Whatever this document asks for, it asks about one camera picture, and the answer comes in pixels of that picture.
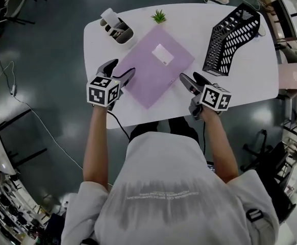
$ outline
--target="gray floor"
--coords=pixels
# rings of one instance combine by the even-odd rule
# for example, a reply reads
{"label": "gray floor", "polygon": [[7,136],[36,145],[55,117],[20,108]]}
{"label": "gray floor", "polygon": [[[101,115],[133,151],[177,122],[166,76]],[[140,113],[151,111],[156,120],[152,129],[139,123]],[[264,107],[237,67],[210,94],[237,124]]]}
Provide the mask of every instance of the gray floor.
{"label": "gray floor", "polygon": [[[256,0],[247,0],[256,5]],[[16,97],[27,102],[41,117],[61,146],[82,164],[92,106],[86,103],[87,82],[83,30],[111,7],[116,12],[171,3],[203,3],[203,0],[27,0],[20,18],[35,21],[26,26],[9,23],[0,40],[3,66],[15,62]],[[241,1],[231,0],[231,5]],[[11,72],[7,72],[10,86]],[[257,132],[267,129],[268,143],[281,140],[283,103],[269,100],[231,108],[222,115],[225,130],[239,164],[250,158],[242,145],[253,142]],[[0,77],[0,123],[27,109],[9,95],[4,76]],[[186,118],[202,136],[203,124]],[[166,121],[162,131],[167,131]],[[29,193],[38,202],[56,203],[82,181],[81,170],[54,144],[43,125],[29,113],[2,133],[7,150],[19,153],[17,161],[42,147],[48,151],[18,169]],[[120,171],[127,149],[127,139],[120,129],[108,132],[109,181],[113,183]],[[207,139],[207,159],[210,150]]]}

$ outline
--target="small succulent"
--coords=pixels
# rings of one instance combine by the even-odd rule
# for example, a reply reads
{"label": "small succulent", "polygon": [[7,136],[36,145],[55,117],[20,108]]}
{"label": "small succulent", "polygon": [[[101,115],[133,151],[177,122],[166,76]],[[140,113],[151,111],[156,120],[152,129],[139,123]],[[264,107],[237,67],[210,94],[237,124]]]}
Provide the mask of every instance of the small succulent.
{"label": "small succulent", "polygon": [[162,10],[159,12],[159,10],[155,11],[155,15],[151,16],[155,22],[162,23],[165,22],[167,19],[165,18],[165,13],[162,13]]}

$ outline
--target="perforated black organizer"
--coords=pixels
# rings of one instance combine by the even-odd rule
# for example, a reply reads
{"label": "perforated black organizer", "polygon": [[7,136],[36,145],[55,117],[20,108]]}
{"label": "perforated black organizer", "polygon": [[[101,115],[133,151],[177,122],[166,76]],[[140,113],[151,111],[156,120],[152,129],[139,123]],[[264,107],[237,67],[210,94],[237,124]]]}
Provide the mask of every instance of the perforated black organizer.
{"label": "perforated black organizer", "polygon": [[260,14],[241,4],[213,27],[203,71],[228,76],[237,49],[251,41],[260,28]]}

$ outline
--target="white t-shirt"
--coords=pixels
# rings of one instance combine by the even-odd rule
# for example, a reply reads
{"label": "white t-shirt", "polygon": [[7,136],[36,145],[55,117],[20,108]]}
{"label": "white t-shirt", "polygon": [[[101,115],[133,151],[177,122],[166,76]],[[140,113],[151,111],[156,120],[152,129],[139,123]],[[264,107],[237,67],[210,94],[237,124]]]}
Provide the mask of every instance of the white t-shirt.
{"label": "white t-shirt", "polygon": [[[264,218],[251,223],[246,212]],[[129,144],[111,192],[83,182],[69,201],[62,245],[92,238],[119,244],[274,244],[279,223],[254,170],[225,184],[207,167],[198,143],[147,132]]]}

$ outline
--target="shirt sleeve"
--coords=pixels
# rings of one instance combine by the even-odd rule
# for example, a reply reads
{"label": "shirt sleeve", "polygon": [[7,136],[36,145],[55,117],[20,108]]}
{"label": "shirt sleeve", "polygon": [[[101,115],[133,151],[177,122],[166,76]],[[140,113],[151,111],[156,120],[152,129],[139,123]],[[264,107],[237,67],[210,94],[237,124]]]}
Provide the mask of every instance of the shirt sleeve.
{"label": "shirt sleeve", "polygon": [[75,197],[70,198],[65,226],[61,235],[62,245],[79,245],[90,237],[94,224],[108,197],[101,184],[83,182]]}
{"label": "shirt sleeve", "polygon": [[245,213],[260,210],[263,218],[251,222],[247,219],[253,245],[271,245],[278,239],[279,221],[271,197],[266,192],[255,170],[249,170],[227,183],[230,190],[241,200]]}

